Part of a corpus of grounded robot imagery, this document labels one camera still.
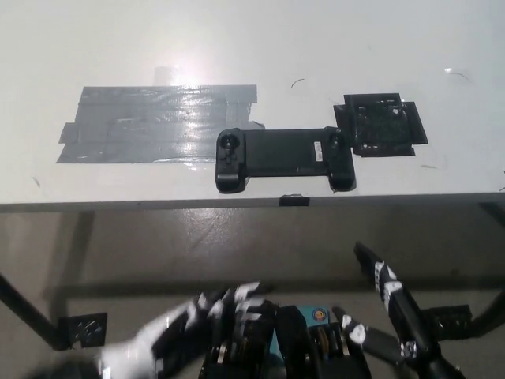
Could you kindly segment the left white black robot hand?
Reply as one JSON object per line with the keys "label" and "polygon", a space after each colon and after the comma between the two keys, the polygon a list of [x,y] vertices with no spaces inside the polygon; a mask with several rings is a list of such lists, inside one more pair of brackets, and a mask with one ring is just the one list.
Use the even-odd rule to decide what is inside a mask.
{"label": "left white black robot hand", "polygon": [[101,378],[171,378],[212,347],[233,339],[271,288],[259,281],[205,291],[162,313],[126,341],[103,347]]}

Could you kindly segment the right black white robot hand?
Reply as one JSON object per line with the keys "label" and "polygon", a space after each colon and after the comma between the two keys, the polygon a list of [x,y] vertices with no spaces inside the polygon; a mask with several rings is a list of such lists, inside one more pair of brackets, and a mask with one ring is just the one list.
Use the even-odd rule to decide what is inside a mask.
{"label": "right black white robot hand", "polygon": [[332,311],[351,344],[393,366],[405,363],[415,370],[441,356],[440,346],[421,309],[388,263],[360,242],[354,253],[362,272],[379,294],[396,335],[364,325],[335,306]]}

